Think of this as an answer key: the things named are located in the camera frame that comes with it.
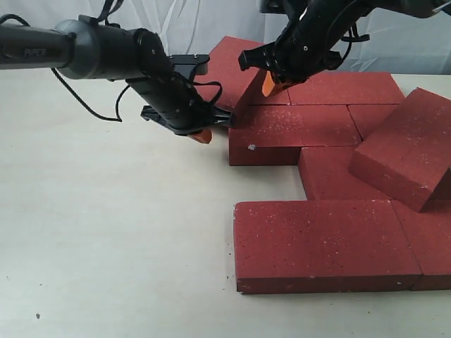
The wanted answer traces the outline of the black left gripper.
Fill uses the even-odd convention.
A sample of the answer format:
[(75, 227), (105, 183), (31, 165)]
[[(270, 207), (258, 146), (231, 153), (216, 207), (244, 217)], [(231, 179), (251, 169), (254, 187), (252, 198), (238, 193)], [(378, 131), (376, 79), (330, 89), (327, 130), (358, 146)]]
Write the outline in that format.
[(152, 120), (178, 136), (192, 136), (200, 144), (211, 143), (210, 127), (231, 126), (233, 113), (216, 105), (223, 92), (220, 82), (205, 83), (218, 87), (215, 96), (206, 101), (196, 89), (200, 86), (194, 80), (196, 76), (189, 79), (174, 71), (157, 34), (138, 30), (135, 41), (142, 77), (126, 82), (147, 102), (141, 112), (142, 118)]

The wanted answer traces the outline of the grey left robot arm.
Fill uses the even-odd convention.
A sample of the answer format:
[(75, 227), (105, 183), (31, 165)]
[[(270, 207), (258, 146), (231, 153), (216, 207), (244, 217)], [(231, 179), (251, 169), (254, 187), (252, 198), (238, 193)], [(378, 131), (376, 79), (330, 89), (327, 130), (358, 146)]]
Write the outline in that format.
[(200, 143), (211, 127), (230, 126), (233, 114), (206, 101), (196, 75), (208, 71), (209, 55), (167, 56), (159, 36), (146, 29), (124, 30), (81, 16), (53, 30), (1, 24), (1, 69), (50, 68), (72, 80), (127, 82), (146, 102), (142, 118)]

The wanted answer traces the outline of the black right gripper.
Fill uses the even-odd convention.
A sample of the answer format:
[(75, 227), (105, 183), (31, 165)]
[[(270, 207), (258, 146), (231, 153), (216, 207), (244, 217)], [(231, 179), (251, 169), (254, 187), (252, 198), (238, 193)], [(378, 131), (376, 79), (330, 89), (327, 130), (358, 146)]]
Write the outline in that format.
[(292, 84), (338, 64), (335, 43), (356, 22), (355, 1), (262, 1), (269, 13), (277, 10), (288, 25), (269, 44), (245, 50), (238, 57), (241, 70), (266, 70), (261, 92), (277, 95)]

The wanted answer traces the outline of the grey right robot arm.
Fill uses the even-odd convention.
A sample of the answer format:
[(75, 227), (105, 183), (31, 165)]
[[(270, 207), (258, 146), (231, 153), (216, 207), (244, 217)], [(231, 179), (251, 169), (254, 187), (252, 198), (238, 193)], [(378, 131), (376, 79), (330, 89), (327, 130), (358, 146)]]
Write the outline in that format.
[(414, 18), (450, 13), (449, 1), (262, 1), (264, 13), (284, 13), (288, 25), (276, 41), (243, 51), (241, 70), (266, 71), (264, 96), (278, 94), (325, 70), (336, 70), (347, 58), (333, 50), (337, 42), (366, 42), (357, 21), (382, 8)]

